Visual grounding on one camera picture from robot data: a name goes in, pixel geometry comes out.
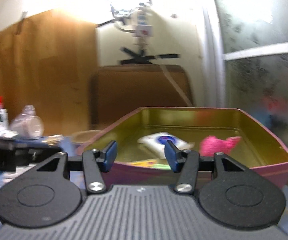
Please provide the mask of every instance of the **pink toy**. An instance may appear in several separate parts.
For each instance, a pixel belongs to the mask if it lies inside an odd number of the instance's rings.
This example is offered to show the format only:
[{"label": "pink toy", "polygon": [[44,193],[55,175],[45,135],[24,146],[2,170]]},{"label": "pink toy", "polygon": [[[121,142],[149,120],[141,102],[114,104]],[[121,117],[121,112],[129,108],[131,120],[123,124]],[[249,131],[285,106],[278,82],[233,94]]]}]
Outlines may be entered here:
[{"label": "pink toy", "polygon": [[229,137],[226,140],[218,139],[213,135],[208,136],[200,143],[199,153],[207,157],[213,157],[217,152],[229,154],[240,139],[240,136]]}]

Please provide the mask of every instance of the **gray ribbed surface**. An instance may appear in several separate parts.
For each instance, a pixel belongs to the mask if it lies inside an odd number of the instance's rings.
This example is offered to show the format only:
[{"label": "gray ribbed surface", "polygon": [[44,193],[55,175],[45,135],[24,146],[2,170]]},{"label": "gray ribbed surface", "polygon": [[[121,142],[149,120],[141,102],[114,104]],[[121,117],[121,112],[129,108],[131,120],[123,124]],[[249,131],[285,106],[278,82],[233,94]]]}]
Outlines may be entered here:
[{"label": "gray ribbed surface", "polygon": [[190,196],[167,186],[114,186],[104,195],[88,197],[70,219],[44,229],[5,225],[0,240],[288,240],[277,227],[242,232],[209,220]]}]

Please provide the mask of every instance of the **white packet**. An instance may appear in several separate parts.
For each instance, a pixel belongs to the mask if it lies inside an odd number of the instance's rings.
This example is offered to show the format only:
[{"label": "white packet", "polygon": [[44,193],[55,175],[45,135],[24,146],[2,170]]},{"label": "white packet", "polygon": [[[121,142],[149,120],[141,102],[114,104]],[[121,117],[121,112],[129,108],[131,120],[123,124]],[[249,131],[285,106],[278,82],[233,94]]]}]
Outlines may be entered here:
[{"label": "white packet", "polygon": [[174,143],[174,145],[179,150],[192,149],[194,147],[194,143],[187,143],[167,132],[160,132],[147,135],[138,139],[137,142],[143,144],[145,147],[149,148],[152,152],[156,153],[160,159],[165,159],[164,148],[165,143],[168,140]]}]

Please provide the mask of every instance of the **circular pad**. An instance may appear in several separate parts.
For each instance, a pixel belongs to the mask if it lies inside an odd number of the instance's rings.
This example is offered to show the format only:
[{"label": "circular pad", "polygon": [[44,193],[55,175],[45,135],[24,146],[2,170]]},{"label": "circular pad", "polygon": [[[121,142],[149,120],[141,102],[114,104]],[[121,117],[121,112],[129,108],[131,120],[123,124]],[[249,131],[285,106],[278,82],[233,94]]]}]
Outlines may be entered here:
[{"label": "circular pad", "polygon": [[217,222],[255,230],[275,225],[285,209],[282,191],[251,170],[224,171],[199,192],[199,204]]},{"label": "circular pad", "polygon": [[27,207],[40,207],[54,198],[54,190],[45,185],[33,185],[23,188],[17,194],[17,200]]},{"label": "circular pad", "polygon": [[234,205],[252,207],[263,200],[263,193],[252,186],[236,185],[226,191],[226,198]]},{"label": "circular pad", "polygon": [[82,201],[80,189],[55,172],[28,171],[19,178],[0,189],[2,223],[22,228],[54,225]]}]

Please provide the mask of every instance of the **white wall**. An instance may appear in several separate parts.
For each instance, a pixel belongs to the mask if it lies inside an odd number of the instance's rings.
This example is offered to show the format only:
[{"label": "white wall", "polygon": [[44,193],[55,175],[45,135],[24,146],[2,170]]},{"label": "white wall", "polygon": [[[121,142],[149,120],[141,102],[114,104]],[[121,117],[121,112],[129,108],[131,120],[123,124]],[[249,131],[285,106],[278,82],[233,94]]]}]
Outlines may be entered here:
[{"label": "white wall", "polygon": [[[111,0],[113,4],[135,5],[143,0]],[[196,25],[203,25],[198,0],[152,0],[151,23],[154,36],[148,42],[156,54],[179,53],[180,59],[163,59],[156,63],[178,64],[188,74],[196,106],[204,106],[202,52]],[[108,0],[0,0],[0,30],[20,20],[22,11],[31,16],[53,8],[63,8],[83,20],[103,22],[110,19]],[[116,65],[127,59],[120,47],[137,51],[132,35],[116,30],[113,25],[98,29],[99,64]]]}]

